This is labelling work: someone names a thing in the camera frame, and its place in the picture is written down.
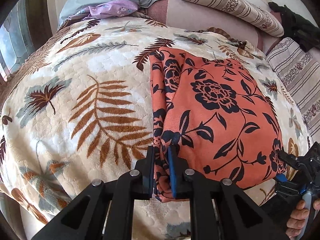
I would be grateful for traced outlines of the person's right hand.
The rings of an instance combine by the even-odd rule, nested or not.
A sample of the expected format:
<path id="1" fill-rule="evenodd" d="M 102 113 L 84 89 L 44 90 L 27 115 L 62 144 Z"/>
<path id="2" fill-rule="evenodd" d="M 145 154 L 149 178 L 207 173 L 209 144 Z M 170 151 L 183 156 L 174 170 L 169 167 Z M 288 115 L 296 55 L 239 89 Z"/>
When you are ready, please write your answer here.
<path id="1" fill-rule="evenodd" d="M 304 200 L 297 203 L 296 208 L 291 212 L 289 220 L 286 223 L 286 235 L 290 239 L 295 239 L 302 231 L 306 224 L 306 219 L 309 217 L 309 209 L 306 207 Z"/>

